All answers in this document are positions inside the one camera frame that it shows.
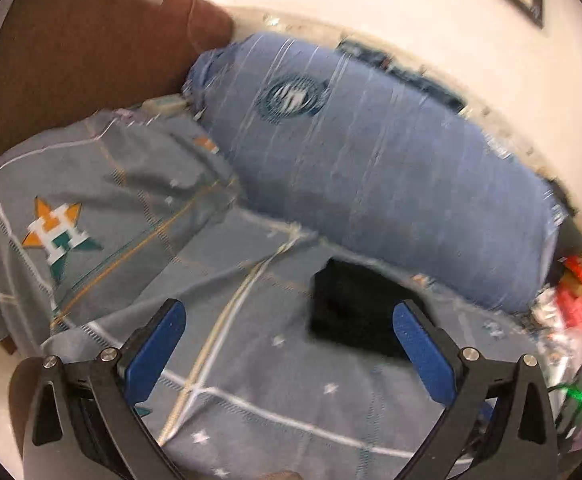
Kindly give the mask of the grey patterned pillow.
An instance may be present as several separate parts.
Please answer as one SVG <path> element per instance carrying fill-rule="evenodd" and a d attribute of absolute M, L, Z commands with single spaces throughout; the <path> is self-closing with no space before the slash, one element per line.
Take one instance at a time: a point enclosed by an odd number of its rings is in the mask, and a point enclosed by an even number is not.
<path fill-rule="evenodd" d="M 101 110 L 0 156 L 0 340 L 36 356 L 122 310 L 207 223 L 238 179 L 186 114 Z"/>

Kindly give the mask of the blue plaid pillow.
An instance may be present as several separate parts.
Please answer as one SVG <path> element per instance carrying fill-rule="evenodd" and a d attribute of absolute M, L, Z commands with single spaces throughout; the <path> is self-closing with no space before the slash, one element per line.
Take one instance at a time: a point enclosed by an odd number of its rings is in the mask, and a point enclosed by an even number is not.
<path fill-rule="evenodd" d="M 354 55 L 262 32 L 202 53 L 184 94 L 252 209 L 486 309 L 524 311 L 543 286 L 564 220 L 549 185 Z"/>

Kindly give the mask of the grey patterned bed sheet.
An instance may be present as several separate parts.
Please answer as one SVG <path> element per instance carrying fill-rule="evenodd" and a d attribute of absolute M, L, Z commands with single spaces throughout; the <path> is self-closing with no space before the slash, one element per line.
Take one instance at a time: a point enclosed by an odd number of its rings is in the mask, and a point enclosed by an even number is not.
<path fill-rule="evenodd" d="M 132 304 L 51 336 L 68 362 L 120 346 L 169 298 L 187 328 L 146 423 L 187 471 L 253 479 L 391 479 L 441 414 L 413 367 L 314 337 L 314 274 L 349 253 L 236 205 L 204 226 Z"/>

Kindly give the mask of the brown headboard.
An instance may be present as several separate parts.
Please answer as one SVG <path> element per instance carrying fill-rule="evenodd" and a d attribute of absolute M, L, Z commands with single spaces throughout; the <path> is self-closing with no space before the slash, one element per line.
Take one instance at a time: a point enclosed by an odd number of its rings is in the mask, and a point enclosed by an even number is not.
<path fill-rule="evenodd" d="M 207 0 L 0 0 L 0 155 L 101 108 L 176 92 L 234 30 Z"/>

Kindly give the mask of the black pants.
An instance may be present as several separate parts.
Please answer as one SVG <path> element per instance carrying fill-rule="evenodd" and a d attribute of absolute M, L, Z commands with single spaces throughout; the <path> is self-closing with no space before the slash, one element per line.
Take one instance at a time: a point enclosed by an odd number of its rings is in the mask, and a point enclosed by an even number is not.
<path fill-rule="evenodd" d="M 308 331 L 321 340 L 405 360 L 393 330 L 394 308 L 405 300 L 430 318 L 428 304 L 416 292 L 367 266 L 331 258 L 313 276 Z"/>

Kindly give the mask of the red and white clothes pile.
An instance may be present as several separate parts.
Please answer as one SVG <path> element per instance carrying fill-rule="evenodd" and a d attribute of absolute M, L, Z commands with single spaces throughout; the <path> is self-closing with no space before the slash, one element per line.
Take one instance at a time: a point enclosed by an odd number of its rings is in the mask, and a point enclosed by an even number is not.
<path fill-rule="evenodd" d="M 538 293 L 531 318 L 547 381 L 568 382 L 582 366 L 582 256 L 558 260 L 557 281 Z"/>

